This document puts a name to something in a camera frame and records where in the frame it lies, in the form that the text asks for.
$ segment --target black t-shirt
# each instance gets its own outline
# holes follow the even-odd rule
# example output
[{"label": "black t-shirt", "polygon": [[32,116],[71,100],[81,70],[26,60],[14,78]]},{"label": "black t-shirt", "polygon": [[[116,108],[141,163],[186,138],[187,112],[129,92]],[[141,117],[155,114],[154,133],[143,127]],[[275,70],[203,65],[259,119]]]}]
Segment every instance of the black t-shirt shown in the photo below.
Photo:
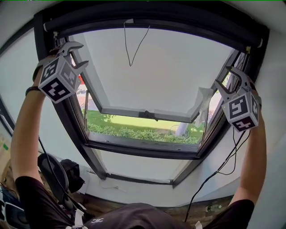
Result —
[{"label": "black t-shirt", "polygon": [[[51,198],[42,183],[31,177],[15,181],[31,229],[65,229],[74,222]],[[204,229],[246,229],[254,204],[240,200],[231,204]],[[181,221],[149,204],[127,204],[88,221],[88,229],[190,229]]]}]

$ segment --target black and white cube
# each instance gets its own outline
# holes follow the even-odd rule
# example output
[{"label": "black and white cube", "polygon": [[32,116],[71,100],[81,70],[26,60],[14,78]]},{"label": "black and white cube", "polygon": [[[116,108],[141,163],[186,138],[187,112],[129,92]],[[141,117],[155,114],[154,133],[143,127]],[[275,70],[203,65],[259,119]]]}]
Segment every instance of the black and white cube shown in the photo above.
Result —
[{"label": "black and white cube", "polygon": [[251,92],[222,105],[228,122],[238,131],[258,126],[258,103]]},{"label": "black and white cube", "polygon": [[39,89],[54,103],[61,102],[76,93],[80,79],[63,56],[44,66]]}]

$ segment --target green sticker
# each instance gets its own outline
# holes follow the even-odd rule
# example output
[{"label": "green sticker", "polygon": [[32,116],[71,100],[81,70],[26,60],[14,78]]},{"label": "green sticker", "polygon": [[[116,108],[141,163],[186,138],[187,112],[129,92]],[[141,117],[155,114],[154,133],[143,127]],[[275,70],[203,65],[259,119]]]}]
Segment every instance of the green sticker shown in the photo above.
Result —
[{"label": "green sticker", "polygon": [[4,147],[4,149],[6,149],[6,150],[9,149],[9,147],[8,147],[5,143],[3,144],[3,147]]}]

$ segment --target black chair backrest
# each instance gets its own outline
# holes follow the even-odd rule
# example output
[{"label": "black chair backrest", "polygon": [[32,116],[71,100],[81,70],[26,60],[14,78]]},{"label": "black chair backrest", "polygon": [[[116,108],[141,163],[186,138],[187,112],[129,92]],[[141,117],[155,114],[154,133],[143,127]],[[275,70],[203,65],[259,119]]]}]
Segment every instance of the black chair backrest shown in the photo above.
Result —
[{"label": "black chair backrest", "polygon": [[[50,163],[52,165],[53,171],[58,178],[59,182],[63,186],[64,190],[68,190],[68,179],[67,174],[65,170],[63,169],[62,165],[58,162],[58,160],[50,155]],[[48,182],[51,191],[53,192],[54,196],[62,203],[65,202],[65,193],[63,192],[62,188],[58,184],[57,180],[54,178],[52,171],[50,170],[48,159],[46,157],[46,154],[42,153],[40,156],[38,156],[38,166],[45,177],[46,181]]]}]

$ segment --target black sleeve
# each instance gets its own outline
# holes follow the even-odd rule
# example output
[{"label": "black sleeve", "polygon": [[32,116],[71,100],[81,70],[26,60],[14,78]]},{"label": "black sleeve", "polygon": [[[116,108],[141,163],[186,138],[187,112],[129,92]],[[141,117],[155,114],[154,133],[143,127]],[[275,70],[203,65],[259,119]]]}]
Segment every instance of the black sleeve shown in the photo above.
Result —
[{"label": "black sleeve", "polygon": [[41,182],[32,177],[19,177],[15,184],[31,229],[65,229],[73,225]]},{"label": "black sleeve", "polygon": [[246,229],[253,210],[254,203],[251,200],[236,201],[204,229]]}]

